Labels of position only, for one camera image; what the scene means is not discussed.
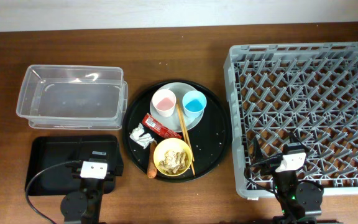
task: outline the chopsticks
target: chopsticks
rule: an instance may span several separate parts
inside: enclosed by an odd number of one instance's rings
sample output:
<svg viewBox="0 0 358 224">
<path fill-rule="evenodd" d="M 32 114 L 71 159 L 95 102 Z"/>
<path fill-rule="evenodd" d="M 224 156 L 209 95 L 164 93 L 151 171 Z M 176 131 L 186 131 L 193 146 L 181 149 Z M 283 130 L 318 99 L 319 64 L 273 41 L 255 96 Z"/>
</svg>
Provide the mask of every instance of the chopsticks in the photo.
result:
<svg viewBox="0 0 358 224">
<path fill-rule="evenodd" d="M 189 145 L 190 151 L 191 151 L 191 156 L 193 158 L 191 162 L 191 171 L 193 171 L 193 175 L 195 176 L 196 173 L 194 171 L 194 154 L 193 154 L 193 150 L 191 148 L 191 144 L 190 144 L 190 139 L 189 139 L 189 134 L 187 133 L 187 128 L 186 128 L 186 123 L 185 123 L 185 119 L 183 117 L 183 113 L 182 110 L 180 108 L 180 106 L 177 104 L 177 112 L 178 112 L 178 117 L 179 117 L 179 121 L 180 121 L 180 127 L 181 127 L 181 132 L 183 133 L 183 139 L 185 140 L 185 142 L 187 143 L 187 145 Z"/>
</svg>

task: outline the wooden table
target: wooden table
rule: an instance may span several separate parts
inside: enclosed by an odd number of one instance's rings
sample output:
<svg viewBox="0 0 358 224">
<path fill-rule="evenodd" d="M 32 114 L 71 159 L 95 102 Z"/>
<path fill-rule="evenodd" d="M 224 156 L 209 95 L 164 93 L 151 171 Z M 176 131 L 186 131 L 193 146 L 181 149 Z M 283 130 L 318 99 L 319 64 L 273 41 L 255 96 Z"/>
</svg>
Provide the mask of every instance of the wooden table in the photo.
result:
<svg viewBox="0 0 358 224">
<path fill-rule="evenodd" d="M 236 44 L 358 41 L 358 22 L 168 29 L 67 30 L 0 33 L 0 223 L 46 223 L 26 204 L 24 182 L 32 141 L 38 136 L 114 134 L 120 131 L 32 129 L 16 111 L 26 68 L 32 64 L 117 66 L 124 70 L 129 101 L 162 80 L 198 82 L 225 102 L 223 63 Z M 234 184 L 231 152 L 208 175 L 170 184 L 149 180 L 121 144 L 124 175 L 103 197 L 107 223 L 251 222 L 280 215 L 275 199 L 247 201 Z M 56 222 L 62 196 L 31 198 Z M 358 196 L 325 197 L 321 219 L 358 223 Z"/>
</svg>

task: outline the blue cup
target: blue cup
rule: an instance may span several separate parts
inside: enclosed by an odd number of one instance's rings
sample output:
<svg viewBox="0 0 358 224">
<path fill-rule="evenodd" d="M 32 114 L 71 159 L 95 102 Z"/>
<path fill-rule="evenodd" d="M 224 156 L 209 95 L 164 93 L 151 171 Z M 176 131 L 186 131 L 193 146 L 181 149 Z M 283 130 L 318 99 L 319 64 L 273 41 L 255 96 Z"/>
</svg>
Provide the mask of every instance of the blue cup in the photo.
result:
<svg viewBox="0 0 358 224">
<path fill-rule="evenodd" d="M 188 118 L 197 118 L 206 107 L 206 97 L 200 91 L 189 91 L 181 101 Z"/>
</svg>

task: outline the dish rack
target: dish rack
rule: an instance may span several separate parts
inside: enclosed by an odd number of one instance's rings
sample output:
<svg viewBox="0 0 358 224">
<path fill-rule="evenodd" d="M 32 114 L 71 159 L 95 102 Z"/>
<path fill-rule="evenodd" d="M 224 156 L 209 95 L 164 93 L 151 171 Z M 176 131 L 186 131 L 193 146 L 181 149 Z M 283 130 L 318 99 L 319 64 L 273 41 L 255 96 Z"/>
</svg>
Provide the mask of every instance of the dish rack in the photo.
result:
<svg viewBox="0 0 358 224">
<path fill-rule="evenodd" d="M 358 194 L 358 42 L 235 45 L 224 64 L 232 122 L 237 193 L 273 197 L 244 178 L 252 139 L 265 157 L 293 132 L 310 150 L 299 179 L 324 185 L 325 195 Z M 251 171 L 256 183 L 271 176 Z"/>
</svg>

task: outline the crumpled white paper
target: crumpled white paper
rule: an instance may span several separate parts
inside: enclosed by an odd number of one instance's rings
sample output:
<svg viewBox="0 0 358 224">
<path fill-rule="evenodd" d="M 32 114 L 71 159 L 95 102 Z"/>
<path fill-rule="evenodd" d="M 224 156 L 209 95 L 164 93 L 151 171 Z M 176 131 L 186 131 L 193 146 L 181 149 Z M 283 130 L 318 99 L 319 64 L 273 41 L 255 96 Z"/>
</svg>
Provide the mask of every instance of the crumpled white paper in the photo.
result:
<svg viewBox="0 0 358 224">
<path fill-rule="evenodd" d="M 143 146 L 143 149 L 145 149 L 152 141 L 154 141 L 154 138 L 152 138 L 149 133 L 144 134 L 144 128 L 142 124 L 139 124 L 137 128 L 133 129 L 129 137 L 137 144 Z"/>
</svg>

